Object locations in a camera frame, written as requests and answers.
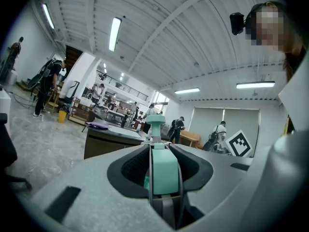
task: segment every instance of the ceiling light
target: ceiling light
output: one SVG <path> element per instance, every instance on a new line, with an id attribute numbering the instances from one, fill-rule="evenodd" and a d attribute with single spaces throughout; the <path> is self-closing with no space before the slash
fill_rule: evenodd
<path id="1" fill-rule="evenodd" d="M 258 87 L 274 87 L 275 82 L 251 82 L 251 83 L 237 83 L 236 88 L 258 88 Z"/>
<path id="2" fill-rule="evenodd" d="M 54 27 L 54 24 L 53 24 L 53 22 L 52 22 L 52 19 L 51 19 L 50 15 L 49 15 L 48 8 L 47 8 L 46 4 L 43 4 L 43 10 L 44 10 L 44 12 L 45 12 L 45 15 L 46 15 L 46 17 L 47 17 L 47 20 L 48 20 L 48 22 L 49 22 L 50 27 L 51 27 L 52 29 L 54 29 L 55 27 Z"/>
<path id="3" fill-rule="evenodd" d="M 200 92 L 199 88 L 191 88 L 191 89 L 186 89 L 186 90 L 179 90 L 175 91 L 175 94 L 184 94 L 184 93 L 193 93 L 193 92 Z"/>
<path id="4" fill-rule="evenodd" d="M 115 50 L 120 24 L 121 24 L 121 19 L 115 17 L 112 20 L 112 29 L 111 29 L 110 46 L 109 46 L 109 49 L 111 51 Z"/>

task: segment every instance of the office chair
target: office chair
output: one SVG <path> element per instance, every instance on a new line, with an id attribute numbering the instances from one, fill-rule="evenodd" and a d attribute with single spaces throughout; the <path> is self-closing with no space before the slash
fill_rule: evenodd
<path id="1" fill-rule="evenodd" d="M 0 142 L 2 144 L 0 150 L 0 164 L 2 169 L 10 166 L 17 160 L 17 152 L 5 127 L 7 121 L 7 114 L 0 113 Z M 8 182 L 24 182 L 27 189 L 32 189 L 31 184 L 25 178 L 14 177 L 8 174 L 5 174 L 5 178 Z"/>

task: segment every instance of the man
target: man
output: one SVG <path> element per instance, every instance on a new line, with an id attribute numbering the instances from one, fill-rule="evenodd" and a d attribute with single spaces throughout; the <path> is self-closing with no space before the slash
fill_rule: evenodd
<path id="1" fill-rule="evenodd" d="M 146 118 L 148 115 L 155 115 L 156 112 L 155 112 L 155 105 L 151 104 L 149 106 L 149 109 L 147 110 L 147 112 L 145 113 L 144 117 L 143 118 Z M 150 129 L 151 125 L 150 124 L 147 124 L 145 122 L 145 125 L 144 125 L 144 133 L 148 134 L 148 131 Z"/>
<path id="2" fill-rule="evenodd" d="M 47 77 L 43 77 L 41 79 L 41 88 L 40 88 L 40 92 L 38 94 L 38 101 L 37 101 L 37 104 L 35 106 L 35 112 L 34 112 L 33 116 L 35 116 L 35 117 L 42 116 L 41 110 L 44 109 L 44 102 L 47 98 L 47 94 L 48 94 L 48 92 L 49 92 L 49 90 L 52 86 L 54 87 L 54 90 L 57 91 L 58 75 L 59 75 L 61 69 L 64 70 L 66 67 L 67 66 L 66 66 L 65 61 L 55 60 L 52 63 L 52 67 L 51 67 L 51 70 L 49 72 L 49 75 Z"/>
<path id="3" fill-rule="evenodd" d="M 94 102 L 95 105 L 93 106 L 93 108 L 95 108 L 95 106 L 97 105 L 99 99 L 101 98 L 103 90 L 104 90 L 104 84 L 100 84 L 99 87 L 96 84 L 94 85 L 93 95 L 92 95 L 92 102 Z"/>
<path id="4" fill-rule="evenodd" d="M 9 72 L 13 69 L 15 64 L 15 59 L 18 57 L 21 51 L 21 43 L 24 40 L 23 37 L 20 37 L 18 42 L 14 43 L 10 48 L 10 53 L 8 58 L 6 59 L 6 62 L 3 66 L 3 69 L 1 71 L 0 81 L 2 83 L 5 82 L 7 75 Z"/>
<path id="5" fill-rule="evenodd" d="M 138 115 L 138 110 L 137 110 L 137 102 L 134 102 L 134 105 L 132 105 L 131 107 L 131 111 L 132 113 L 135 113 L 133 121 L 135 121 L 137 119 L 137 115 Z"/>
<path id="6" fill-rule="evenodd" d="M 184 117 L 180 117 L 179 119 L 176 119 L 172 122 L 172 128 L 174 130 L 172 136 L 170 137 L 169 141 L 173 142 L 173 139 L 175 138 L 175 143 L 177 144 L 179 142 L 180 138 L 180 131 L 185 129 L 185 126 L 183 124 Z"/>
<path id="7" fill-rule="evenodd" d="M 225 121 L 221 121 L 220 125 L 215 126 L 212 132 L 216 132 L 218 134 L 218 143 L 222 143 L 226 137 L 226 128 L 225 128 Z"/>

